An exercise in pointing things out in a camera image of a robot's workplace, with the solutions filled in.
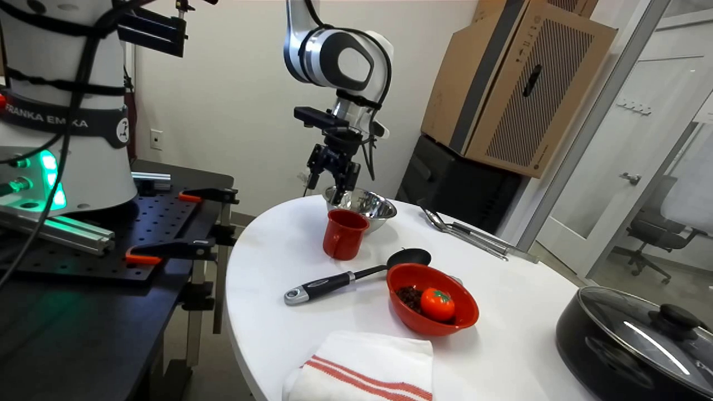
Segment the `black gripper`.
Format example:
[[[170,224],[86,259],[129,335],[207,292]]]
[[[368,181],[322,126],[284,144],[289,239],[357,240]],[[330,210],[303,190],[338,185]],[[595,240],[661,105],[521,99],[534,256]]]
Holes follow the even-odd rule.
[[[330,204],[338,204],[342,198],[357,185],[358,162],[355,160],[355,156],[358,148],[362,135],[357,131],[344,126],[323,129],[322,141],[314,144],[307,158],[309,173],[303,197],[316,190],[323,172],[330,172],[337,178]]]

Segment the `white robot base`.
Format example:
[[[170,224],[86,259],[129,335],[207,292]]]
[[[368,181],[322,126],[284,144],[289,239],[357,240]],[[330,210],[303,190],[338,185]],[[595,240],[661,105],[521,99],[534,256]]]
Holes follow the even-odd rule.
[[[73,214],[136,197],[120,19],[139,0],[0,0],[3,208]]]

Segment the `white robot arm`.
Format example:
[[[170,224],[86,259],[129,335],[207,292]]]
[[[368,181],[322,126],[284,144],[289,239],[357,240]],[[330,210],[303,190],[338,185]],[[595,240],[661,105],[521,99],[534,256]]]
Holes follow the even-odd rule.
[[[325,24],[312,0],[285,0],[284,63],[298,83],[337,91],[332,109],[297,107],[294,119],[323,135],[309,152],[306,190],[330,172],[335,192],[327,203],[338,204],[357,188],[357,152],[375,173],[375,148],[386,134],[377,113],[393,84],[390,54],[375,33]]]

